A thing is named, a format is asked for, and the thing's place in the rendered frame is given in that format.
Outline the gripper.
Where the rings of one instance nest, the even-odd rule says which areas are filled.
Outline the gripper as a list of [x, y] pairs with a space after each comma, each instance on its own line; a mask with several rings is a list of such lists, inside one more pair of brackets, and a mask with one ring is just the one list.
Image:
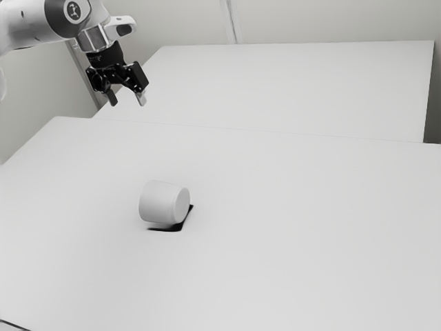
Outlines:
[[147, 103], [145, 89], [149, 81], [138, 61], [126, 64], [123, 50], [118, 41], [115, 41], [109, 48], [99, 52], [88, 52], [85, 54], [90, 67], [85, 70], [92, 89], [103, 94], [110, 102], [111, 106], [118, 103], [116, 95], [112, 89], [112, 82], [108, 78], [111, 74], [107, 67], [112, 66], [112, 74], [116, 84], [131, 90], [139, 105]]

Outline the white mug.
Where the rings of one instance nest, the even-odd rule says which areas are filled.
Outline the white mug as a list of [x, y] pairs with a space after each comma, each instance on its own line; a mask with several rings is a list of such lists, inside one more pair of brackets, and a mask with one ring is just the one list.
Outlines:
[[139, 199], [139, 214], [150, 223], [175, 225], [182, 223], [189, 212], [187, 188], [164, 181], [148, 181]]

